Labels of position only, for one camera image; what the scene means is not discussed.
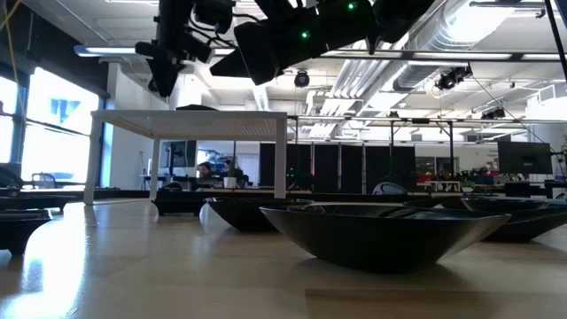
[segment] yellow cable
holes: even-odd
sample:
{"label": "yellow cable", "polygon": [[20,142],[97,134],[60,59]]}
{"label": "yellow cable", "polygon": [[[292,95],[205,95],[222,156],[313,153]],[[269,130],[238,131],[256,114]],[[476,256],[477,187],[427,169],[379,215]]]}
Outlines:
{"label": "yellow cable", "polygon": [[18,88],[19,105],[20,105],[20,107],[25,107],[23,97],[21,96],[21,93],[20,93],[20,90],[19,90],[18,68],[16,67],[16,57],[14,55],[14,47],[13,47],[13,43],[12,43],[12,31],[10,30],[10,17],[13,15],[13,13],[16,11],[16,9],[18,9],[18,5],[19,5],[19,1],[16,2],[16,4],[13,6],[10,13],[6,14],[8,12],[8,9],[6,8],[6,2],[4,2],[4,14],[6,14],[6,19],[4,20],[2,27],[6,26],[6,33],[8,34],[8,48],[10,49],[10,59],[12,60],[12,70],[14,72],[14,81],[16,82],[16,85],[17,85],[16,87]]}
{"label": "yellow cable", "polygon": [[[8,24],[8,21],[10,21],[10,18],[12,17],[12,15],[14,15],[16,10],[18,9],[20,2],[21,2],[21,0],[16,0],[16,3],[12,7],[12,9],[10,10],[10,13],[6,14],[6,19],[4,19],[4,21],[2,21],[2,24],[0,24],[0,31],[2,31],[2,29],[4,29],[4,26]],[[4,2],[4,13],[6,13],[6,2]]]}

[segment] computer monitor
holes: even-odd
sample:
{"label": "computer monitor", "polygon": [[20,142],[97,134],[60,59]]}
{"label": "computer monitor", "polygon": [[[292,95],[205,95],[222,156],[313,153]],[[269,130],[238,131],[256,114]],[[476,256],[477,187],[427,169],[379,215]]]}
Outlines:
{"label": "computer monitor", "polygon": [[553,174],[548,143],[498,142],[498,160],[504,174]]}

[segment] white table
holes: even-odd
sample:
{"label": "white table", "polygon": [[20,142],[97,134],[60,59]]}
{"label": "white table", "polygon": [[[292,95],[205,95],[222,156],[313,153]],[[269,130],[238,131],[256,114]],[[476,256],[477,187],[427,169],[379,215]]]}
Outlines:
{"label": "white table", "polygon": [[162,139],[276,142],[276,198],[285,198],[287,113],[101,110],[92,113],[89,170],[84,203],[93,205],[101,150],[102,123],[153,139],[150,198],[158,192],[159,147]]}

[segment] glass wall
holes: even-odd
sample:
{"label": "glass wall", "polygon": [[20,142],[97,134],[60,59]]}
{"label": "glass wall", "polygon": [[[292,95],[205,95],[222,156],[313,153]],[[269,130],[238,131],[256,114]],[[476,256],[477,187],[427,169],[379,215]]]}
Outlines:
{"label": "glass wall", "polygon": [[0,77],[0,163],[10,161],[13,136],[12,115],[16,112],[16,99],[18,97],[18,85],[3,77]]}
{"label": "glass wall", "polygon": [[46,173],[58,182],[85,183],[90,112],[98,103],[96,94],[36,68],[30,77],[22,179]]}

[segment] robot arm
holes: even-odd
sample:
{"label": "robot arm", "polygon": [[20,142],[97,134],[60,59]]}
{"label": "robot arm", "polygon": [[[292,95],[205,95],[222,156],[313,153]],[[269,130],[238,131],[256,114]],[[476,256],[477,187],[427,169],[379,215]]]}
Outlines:
{"label": "robot arm", "polygon": [[[289,66],[317,58],[327,51],[365,39],[369,54],[378,43],[397,42],[430,8],[434,0],[326,0],[306,8],[298,0],[255,0],[267,18],[234,28],[238,47],[211,67],[218,76],[250,77],[256,85],[269,82]],[[183,61],[209,63],[207,43],[190,26],[190,16],[214,27],[217,34],[229,30],[233,18],[231,0],[161,0],[156,39],[138,43],[136,52],[148,58],[153,81],[162,97],[171,94]]]}

